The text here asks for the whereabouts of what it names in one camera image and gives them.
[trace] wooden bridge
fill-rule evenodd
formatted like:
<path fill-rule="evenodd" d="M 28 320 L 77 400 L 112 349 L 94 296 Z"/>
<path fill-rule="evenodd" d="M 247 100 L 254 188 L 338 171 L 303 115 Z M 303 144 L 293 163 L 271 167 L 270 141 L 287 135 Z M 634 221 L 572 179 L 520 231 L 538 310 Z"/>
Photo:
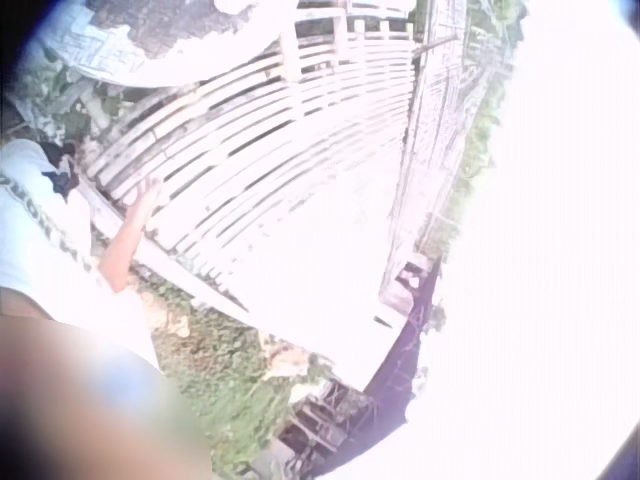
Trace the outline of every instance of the wooden bridge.
<path fill-rule="evenodd" d="M 107 236 L 137 183 L 163 178 L 163 202 L 138 260 L 197 302 L 248 323 L 238 303 L 250 296 L 242 265 L 311 196 L 341 176 L 365 184 L 383 175 L 390 210 L 398 179 L 398 192 L 409 186 L 412 194 L 396 194 L 388 284 L 430 208 L 416 195 L 447 156 L 461 155 L 457 99 L 466 2 L 431 2 L 420 43 L 408 12 L 347 2 L 305 5 L 251 62 L 143 98 L 103 132 L 102 151 L 82 165 L 81 188 Z M 310 24 L 319 27 L 305 28 Z M 458 40 L 442 42 L 452 35 Z M 417 49 L 439 40 L 413 62 Z M 408 139 L 415 147 L 407 151 L 412 96 Z"/>

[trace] fence post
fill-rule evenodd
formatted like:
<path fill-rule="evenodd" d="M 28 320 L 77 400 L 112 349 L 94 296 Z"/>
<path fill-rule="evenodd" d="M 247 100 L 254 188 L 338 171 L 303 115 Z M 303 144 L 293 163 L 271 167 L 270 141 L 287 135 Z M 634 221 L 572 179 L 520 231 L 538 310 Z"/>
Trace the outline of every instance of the fence post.
<path fill-rule="evenodd" d="M 302 69 L 294 22 L 289 23 L 280 34 L 280 49 L 282 50 L 283 77 L 289 88 L 293 117 L 294 120 L 299 120 L 304 116 L 299 83 L 302 78 Z"/>

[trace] leaf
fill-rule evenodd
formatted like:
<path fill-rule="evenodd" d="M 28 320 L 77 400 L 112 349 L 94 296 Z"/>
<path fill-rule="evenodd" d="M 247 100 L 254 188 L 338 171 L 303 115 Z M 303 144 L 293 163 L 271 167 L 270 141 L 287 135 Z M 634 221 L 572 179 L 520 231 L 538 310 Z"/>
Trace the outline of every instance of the leaf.
<path fill-rule="evenodd" d="M 114 97 L 106 97 L 102 100 L 102 109 L 107 115 L 117 117 L 120 113 L 120 101 Z"/>

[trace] grass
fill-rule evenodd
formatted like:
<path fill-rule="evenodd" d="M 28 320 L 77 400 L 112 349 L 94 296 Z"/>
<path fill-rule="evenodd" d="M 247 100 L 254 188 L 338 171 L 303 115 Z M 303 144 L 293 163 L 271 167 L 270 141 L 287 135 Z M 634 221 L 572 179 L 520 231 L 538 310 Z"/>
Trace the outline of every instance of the grass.
<path fill-rule="evenodd" d="M 257 330 L 213 309 L 196 310 L 184 292 L 144 267 L 138 271 L 144 272 L 141 291 L 155 292 L 174 315 L 189 317 L 186 338 L 165 331 L 154 334 L 160 367 L 198 417 L 213 470 L 223 478 L 236 478 L 289 413 L 293 386 L 312 383 L 327 372 L 314 367 L 305 377 L 263 380 L 267 364 Z"/>

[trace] vegetation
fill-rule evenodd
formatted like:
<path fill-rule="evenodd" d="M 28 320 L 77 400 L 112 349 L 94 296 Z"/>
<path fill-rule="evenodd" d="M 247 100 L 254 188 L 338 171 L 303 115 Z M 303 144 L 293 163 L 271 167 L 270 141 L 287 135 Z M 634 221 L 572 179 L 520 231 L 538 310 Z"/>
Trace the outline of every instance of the vegetation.
<path fill-rule="evenodd" d="M 173 318 L 187 315 L 189 335 L 157 331 L 160 367 L 188 400 L 223 478 L 239 471 L 268 444 L 289 412 L 296 384 L 315 383 L 327 372 L 312 364 L 305 377 L 265 378 L 267 362 L 258 331 L 213 309 L 197 310 L 191 297 L 139 266 L 139 292 L 153 292 Z"/>
<path fill-rule="evenodd" d="M 449 199 L 439 217 L 429 219 L 431 228 L 420 249 L 432 257 L 446 256 L 451 242 L 460 233 L 465 207 L 473 195 L 474 179 L 485 168 L 493 166 L 489 141 L 495 127 L 500 125 L 499 112 L 509 78 L 504 72 L 509 71 L 513 52 L 524 38 L 521 21 L 527 15 L 527 9 L 522 0 L 471 0 L 468 15 L 470 33 L 466 63 L 479 67 L 480 71 L 500 73 L 491 77 L 480 103 Z"/>

